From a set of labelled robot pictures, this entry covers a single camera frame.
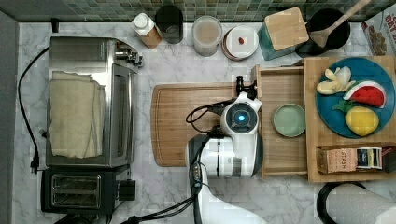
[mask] black pot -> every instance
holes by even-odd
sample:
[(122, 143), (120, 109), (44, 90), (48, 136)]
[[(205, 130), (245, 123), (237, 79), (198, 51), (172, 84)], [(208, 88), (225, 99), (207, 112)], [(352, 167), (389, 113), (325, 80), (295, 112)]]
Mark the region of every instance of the black pot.
[[(323, 8), (315, 13), (311, 20), (309, 20), (308, 23), (305, 25), (306, 31), (308, 32), (309, 36), (311, 36), (311, 32), (324, 30), (330, 27), (343, 15), (344, 13), (337, 9)], [(303, 58), (309, 56), (317, 56), (328, 50), (339, 49), (343, 47), (348, 41), (349, 35), (349, 21), (344, 21), (329, 35), (325, 47), (319, 46), (311, 39), (311, 37), (309, 37), (307, 42), (303, 43), (299, 48), (297, 48), (296, 53)]]

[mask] toy watermelon slice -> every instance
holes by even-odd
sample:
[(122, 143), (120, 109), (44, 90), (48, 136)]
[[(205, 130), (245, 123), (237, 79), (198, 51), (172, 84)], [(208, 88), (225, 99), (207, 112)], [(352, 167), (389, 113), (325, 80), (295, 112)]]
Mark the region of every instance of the toy watermelon slice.
[(344, 95), (344, 100), (353, 100), (379, 108), (384, 107), (386, 98), (384, 87), (371, 80), (357, 81), (349, 87)]

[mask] white countertop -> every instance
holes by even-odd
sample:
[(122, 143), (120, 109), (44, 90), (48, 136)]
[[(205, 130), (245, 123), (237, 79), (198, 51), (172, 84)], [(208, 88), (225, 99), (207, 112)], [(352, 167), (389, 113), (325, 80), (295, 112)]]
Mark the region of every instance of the white countertop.
[[(223, 23), (227, 31), (238, 23)], [(260, 23), (245, 23), (256, 30)], [(135, 37), (130, 23), (61, 23), (60, 33), (53, 34), (49, 23), (20, 23), (19, 73), (50, 44), (50, 37), (101, 36), (116, 37), (143, 53), (145, 65), (136, 77), (136, 142), (133, 176), (137, 182), (136, 200), (126, 202), (113, 215), (111, 223), (121, 223), (128, 216), (143, 216), (157, 212), (188, 195), (187, 170), (183, 167), (160, 167), (155, 163), (150, 139), (151, 94), (158, 84), (180, 82), (231, 82), (236, 76), (250, 80), (250, 69), (260, 64), (274, 67), (292, 64), (300, 57), (292, 53), (265, 61), (260, 47), (242, 62), (228, 60), (221, 49), (208, 58), (195, 53), (191, 39), (191, 23), (184, 27), (185, 38), (177, 45), (163, 41), (150, 50)], [(351, 37), (341, 48), (323, 56), (367, 56), (369, 47), (360, 25), (351, 24)], [(40, 152), (40, 164), (45, 164), (45, 139), (38, 133), (46, 130), (47, 83), (49, 55), (46, 53), (30, 69), (22, 84), (22, 99), (34, 130)], [(24, 126), (17, 103), (14, 156), (13, 223), (54, 223), (63, 215), (44, 214), (40, 210), (40, 175), (30, 173), (34, 152), (29, 133)], [(270, 224), (321, 223), (316, 212), (316, 197), (323, 184), (311, 184), (299, 176), (277, 176), (266, 179), (215, 179), (209, 181), (212, 192), (225, 202), (238, 205), (263, 217)], [(369, 190), (396, 200), (396, 180), (363, 183)], [(175, 217), (145, 223), (193, 223), (192, 208)]]

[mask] toaster oven handle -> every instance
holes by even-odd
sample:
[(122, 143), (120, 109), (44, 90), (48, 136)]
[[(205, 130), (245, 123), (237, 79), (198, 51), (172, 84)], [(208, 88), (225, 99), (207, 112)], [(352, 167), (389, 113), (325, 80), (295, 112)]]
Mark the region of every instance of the toaster oven handle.
[(134, 73), (131, 71), (128, 74), (128, 108), (129, 108), (129, 130), (127, 135), (127, 150), (125, 159), (128, 162), (132, 161), (134, 153)]

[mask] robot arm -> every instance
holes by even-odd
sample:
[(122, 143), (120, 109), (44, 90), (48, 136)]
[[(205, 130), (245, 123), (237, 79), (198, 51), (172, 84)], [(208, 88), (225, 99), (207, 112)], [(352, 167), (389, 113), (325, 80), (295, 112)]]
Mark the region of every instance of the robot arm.
[(216, 198), (207, 186), (206, 168), (201, 166), (203, 183), (194, 204), (196, 224), (266, 224), (256, 214)]
[(221, 115), (221, 129), (227, 135), (199, 134), (186, 147), (196, 224), (266, 224), (246, 209), (216, 198), (209, 189), (209, 177), (252, 177), (262, 165), (262, 139), (257, 133), (260, 101), (242, 92)]

